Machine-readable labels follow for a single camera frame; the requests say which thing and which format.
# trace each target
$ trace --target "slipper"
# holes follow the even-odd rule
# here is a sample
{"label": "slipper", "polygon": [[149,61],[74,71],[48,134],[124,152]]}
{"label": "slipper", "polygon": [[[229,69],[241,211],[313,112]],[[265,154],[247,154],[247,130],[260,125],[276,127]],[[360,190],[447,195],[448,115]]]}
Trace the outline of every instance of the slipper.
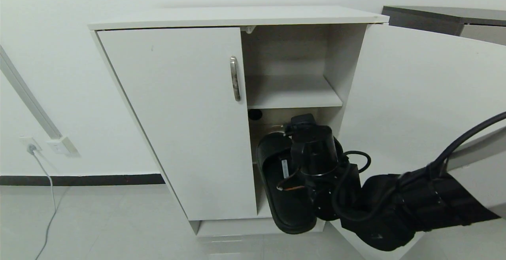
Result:
{"label": "slipper", "polygon": [[[291,168],[291,144],[291,139],[283,133],[267,134],[257,146],[257,165],[274,223],[284,233],[299,234],[314,228],[316,216],[307,190],[277,189],[280,181],[295,171],[295,168]],[[293,187],[303,185],[297,178],[287,183]]]}

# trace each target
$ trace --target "cabinet top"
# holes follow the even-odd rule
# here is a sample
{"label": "cabinet top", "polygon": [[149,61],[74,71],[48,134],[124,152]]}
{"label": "cabinet top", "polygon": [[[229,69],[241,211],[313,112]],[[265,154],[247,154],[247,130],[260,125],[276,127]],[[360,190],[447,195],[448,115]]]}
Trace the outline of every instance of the cabinet top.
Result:
{"label": "cabinet top", "polygon": [[88,24],[90,30],[248,26],[272,24],[387,23],[389,17],[341,6],[161,8]]}

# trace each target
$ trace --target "closed cabinet door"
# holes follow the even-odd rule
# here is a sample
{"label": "closed cabinet door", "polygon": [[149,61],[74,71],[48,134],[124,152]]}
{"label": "closed cabinet door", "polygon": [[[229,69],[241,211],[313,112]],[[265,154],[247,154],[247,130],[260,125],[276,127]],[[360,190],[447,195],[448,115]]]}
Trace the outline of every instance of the closed cabinet door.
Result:
{"label": "closed cabinet door", "polygon": [[[338,139],[345,151],[372,157],[362,183],[423,168],[463,132],[506,109],[505,82],[506,46],[370,25]],[[367,259],[399,259],[414,244],[380,252],[333,224]]]}
{"label": "closed cabinet door", "polygon": [[239,28],[98,34],[188,219],[256,216]]}

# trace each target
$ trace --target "white wall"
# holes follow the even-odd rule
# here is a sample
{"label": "white wall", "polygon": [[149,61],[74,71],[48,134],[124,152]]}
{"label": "white wall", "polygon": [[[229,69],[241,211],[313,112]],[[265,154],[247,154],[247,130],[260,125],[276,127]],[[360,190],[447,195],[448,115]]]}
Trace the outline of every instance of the white wall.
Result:
{"label": "white wall", "polygon": [[7,80],[1,81],[2,175],[41,175],[20,145],[34,136],[52,161],[50,174],[157,172],[141,135],[92,43],[86,24],[163,6],[340,4],[381,12],[383,5],[506,9],[506,0],[1,0],[0,40],[26,83],[81,158],[57,156]]}

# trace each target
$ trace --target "wall outlet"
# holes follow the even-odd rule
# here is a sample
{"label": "wall outlet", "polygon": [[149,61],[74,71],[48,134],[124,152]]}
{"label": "wall outlet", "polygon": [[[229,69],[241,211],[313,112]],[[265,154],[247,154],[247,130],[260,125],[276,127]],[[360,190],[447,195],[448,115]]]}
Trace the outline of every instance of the wall outlet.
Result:
{"label": "wall outlet", "polygon": [[40,145],[38,145],[38,143],[31,136],[20,136],[19,141],[23,143],[25,149],[28,148],[28,145],[32,144],[37,148],[38,151],[42,150],[42,148],[40,148]]}
{"label": "wall outlet", "polygon": [[57,154],[72,154],[77,152],[70,139],[66,136],[60,139],[51,139],[50,141],[46,141],[46,143]]}

